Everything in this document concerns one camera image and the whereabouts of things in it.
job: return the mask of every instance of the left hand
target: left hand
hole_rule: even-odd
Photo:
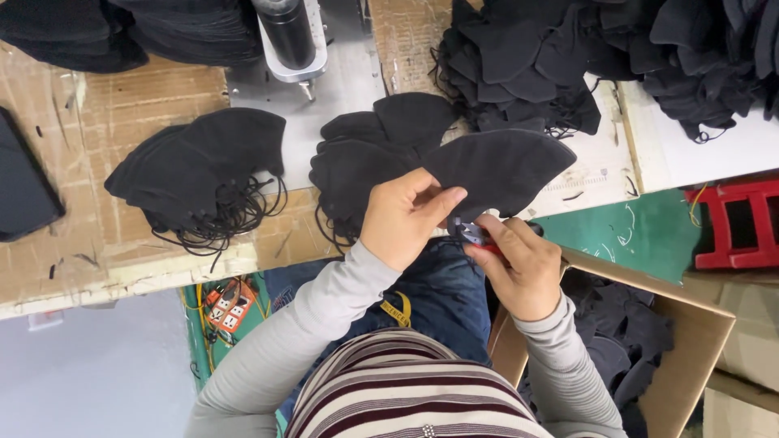
[[[384,264],[403,272],[467,194],[462,187],[441,190],[424,168],[379,184],[371,190],[360,241]]]

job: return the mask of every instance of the gray sleeve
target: gray sleeve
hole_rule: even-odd
[[[400,276],[360,242],[225,356],[200,392],[185,437],[274,438],[275,411],[331,341]]]
[[[556,438],[581,432],[626,438],[622,417],[573,325],[576,307],[562,291],[560,295],[557,309],[546,319],[514,319],[527,338],[528,376],[539,420]]]

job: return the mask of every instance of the hand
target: hand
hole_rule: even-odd
[[[424,168],[379,184],[371,190],[360,241],[384,264],[403,272],[467,194],[462,187],[441,190]]]
[[[482,214],[474,223],[489,232],[510,264],[485,249],[465,248],[489,277],[506,310],[528,322],[551,315],[560,300],[560,247],[538,237],[517,217],[501,222]]]

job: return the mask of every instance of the right hand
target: right hand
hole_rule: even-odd
[[[465,253],[484,270],[506,310],[527,322],[551,315],[561,297],[560,247],[517,217],[501,222],[482,214],[474,223],[487,230],[506,260],[473,245],[466,245]]]

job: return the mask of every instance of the striped shirt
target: striped shirt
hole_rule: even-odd
[[[405,328],[356,337],[322,362],[287,436],[551,437],[498,373]]]

